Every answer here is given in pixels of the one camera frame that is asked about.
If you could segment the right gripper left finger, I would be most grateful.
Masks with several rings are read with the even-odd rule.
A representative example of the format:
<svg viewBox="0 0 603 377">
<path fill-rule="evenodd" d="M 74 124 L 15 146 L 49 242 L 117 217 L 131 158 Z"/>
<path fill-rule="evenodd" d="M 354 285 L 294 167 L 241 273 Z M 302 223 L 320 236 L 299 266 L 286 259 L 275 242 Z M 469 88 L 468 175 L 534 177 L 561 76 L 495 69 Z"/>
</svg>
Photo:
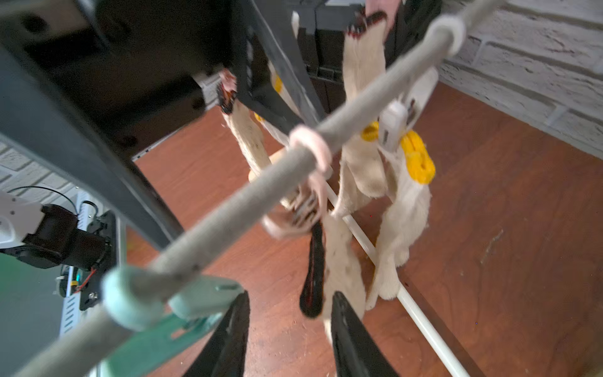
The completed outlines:
<svg viewBox="0 0 603 377">
<path fill-rule="evenodd" d="M 239 294 L 184 376 L 243 376 L 250 327 L 250 299 Z"/>
</svg>

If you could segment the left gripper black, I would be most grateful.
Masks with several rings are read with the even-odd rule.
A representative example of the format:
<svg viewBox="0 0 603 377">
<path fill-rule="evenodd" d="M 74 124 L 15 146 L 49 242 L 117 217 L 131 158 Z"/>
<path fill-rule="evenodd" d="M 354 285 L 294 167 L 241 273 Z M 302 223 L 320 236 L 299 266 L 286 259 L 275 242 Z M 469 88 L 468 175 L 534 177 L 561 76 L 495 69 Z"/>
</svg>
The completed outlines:
<svg viewBox="0 0 603 377">
<path fill-rule="evenodd" d="M 202 117 L 229 59 L 230 10 L 227 1 L 2 2 L 1 38 L 26 57 L 1 48 L 1 140 L 166 248 L 181 223 L 103 135 L 133 156 Z"/>
</svg>

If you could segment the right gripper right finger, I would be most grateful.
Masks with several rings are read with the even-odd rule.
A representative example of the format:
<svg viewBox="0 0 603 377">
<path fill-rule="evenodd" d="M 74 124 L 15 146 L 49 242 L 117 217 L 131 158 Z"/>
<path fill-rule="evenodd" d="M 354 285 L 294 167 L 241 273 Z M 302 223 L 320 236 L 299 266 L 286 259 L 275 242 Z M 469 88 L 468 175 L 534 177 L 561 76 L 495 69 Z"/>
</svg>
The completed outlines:
<svg viewBox="0 0 603 377">
<path fill-rule="evenodd" d="M 333 295 L 331 337 L 337 376 L 399 376 L 342 292 Z"/>
</svg>

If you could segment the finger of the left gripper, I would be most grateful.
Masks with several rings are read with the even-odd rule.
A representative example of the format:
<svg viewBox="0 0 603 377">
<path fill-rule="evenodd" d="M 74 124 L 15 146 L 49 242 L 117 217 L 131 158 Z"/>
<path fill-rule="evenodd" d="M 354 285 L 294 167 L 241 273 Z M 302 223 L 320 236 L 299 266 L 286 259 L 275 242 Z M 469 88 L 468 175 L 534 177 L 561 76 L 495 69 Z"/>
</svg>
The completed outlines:
<svg viewBox="0 0 603 377">
<path fill-rule="evenodd" d="M 316 127 L 326 117 L 307 74 L 291 25 L 292 13 L 281 1 L 233 1 L 231 72 L 237 97 L 249 110 L 275 124 L 283 117 L 268 109 L 271 61 L 301 114 L 301 123 Z"/>
</svg>

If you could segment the white glove yellow cuff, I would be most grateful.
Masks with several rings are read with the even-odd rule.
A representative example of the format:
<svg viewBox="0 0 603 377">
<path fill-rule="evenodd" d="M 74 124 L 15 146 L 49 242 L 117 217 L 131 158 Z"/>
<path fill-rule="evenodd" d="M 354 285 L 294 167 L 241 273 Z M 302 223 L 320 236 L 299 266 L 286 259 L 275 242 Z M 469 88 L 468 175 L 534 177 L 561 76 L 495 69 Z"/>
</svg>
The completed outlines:
<svg viewBox="0 0 603 377">
<path fill-rule="evenodd" d="M 287 147 L 290 144 L 291 130 L 302 121 L 301 114 L 271 61 L 268 62 L 267 68 L 270 74 L 270 88 L 274 92 L 269 96 L 268 109 L 283 119 L 275 124 L 257 113 L 254 116 L 276 141 Z"/>
</svg>

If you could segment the grey clip hanger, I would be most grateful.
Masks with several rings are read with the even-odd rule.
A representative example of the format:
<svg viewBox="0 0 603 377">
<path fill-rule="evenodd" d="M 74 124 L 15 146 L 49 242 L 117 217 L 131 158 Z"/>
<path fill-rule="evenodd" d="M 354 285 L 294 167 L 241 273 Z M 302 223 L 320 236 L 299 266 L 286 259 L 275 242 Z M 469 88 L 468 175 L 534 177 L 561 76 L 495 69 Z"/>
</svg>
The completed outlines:
<svg viewBox="0 0 603 377">
<path fill-rule="evenodd" d="M 227 2 L 231 7 L 230 45 L 229 59 L 223 66 L 232 66 L 233 1 Z M 429 66 L 441 62 L 452 49 L 453 41 L 452 33 L 442 29 L 436 30 L 433 36 L 425 37 L 408 56 L 398 59 L 385 75 L 370 85 L 358 98 L 358 105 L 343 106 L 332 115 L 326 115 L 314 128 L 332 151 L 339 150 L 362 123 L 361 113 L 378 113 L 382 110 L 410 85 L 411 80 L 425 72 Z M 26 57 L 1 38 L 1 48 L 3 47 L 16 55 Z M 103 135 L 95 124 L 94 126 L 97 132 Z M 116 146 L 103 136 L 116 152 Z M 142 296 L 165 303 L 245 234 L 282 196 L 309 177 L 315 165 L 316 160 L 310 151 L 295 149 L 274 167 L 261 174 L 256 181 L 236 192 L 190 231 L 184 230 L 177 240 L 161 250 L 160 257 L 152 263 L 150 277 L 140 285 Z"/>
</svg>

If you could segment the cream glove red-black cuff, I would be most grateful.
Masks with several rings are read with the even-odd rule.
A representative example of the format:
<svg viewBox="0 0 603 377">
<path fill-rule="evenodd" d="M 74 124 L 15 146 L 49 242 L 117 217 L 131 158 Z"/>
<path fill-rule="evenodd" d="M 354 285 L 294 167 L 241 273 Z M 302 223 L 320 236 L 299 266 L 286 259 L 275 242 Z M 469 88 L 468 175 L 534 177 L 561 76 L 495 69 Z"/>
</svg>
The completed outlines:
<svg viewBox="0 0 603 377">
<path fill-rule="evenodd" d="M 365 313 L 366 290 L 361 264 L 352 251 L 353 238 L 347 224 L 331 215 L 317 222 L 311 231 L 309 266 L 299 306 L 310 319 L 323 321 L 328 341 L 332 341 L 331 313 L 333 297 L 342 292 L 359 318 Z"/>
</svg>

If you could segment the cream glove dark cuff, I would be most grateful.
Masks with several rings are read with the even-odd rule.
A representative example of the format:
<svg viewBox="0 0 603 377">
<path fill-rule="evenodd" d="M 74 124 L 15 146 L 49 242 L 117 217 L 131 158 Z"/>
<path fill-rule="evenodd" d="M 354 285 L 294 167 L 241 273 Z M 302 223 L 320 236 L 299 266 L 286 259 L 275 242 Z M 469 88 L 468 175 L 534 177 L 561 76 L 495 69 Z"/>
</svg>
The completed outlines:
<svg viewBox="0 0 603 377">
<path fill-rule="evenodd" d="M 386 72 L 387 21 L 383 11 L 362 14 L 345 32 L 342 75 L 348 105 L 358 105 L 363 91 Z M 362 123 L 342 146 L 339 193 L 332 212 L 337 218 L 351 215 L 371 199 L 387 193 L 386 171 L 377 144 L 361 136 L 362 131 L 377 120 L 376 111 L 361 113 Z"/>
</svg>

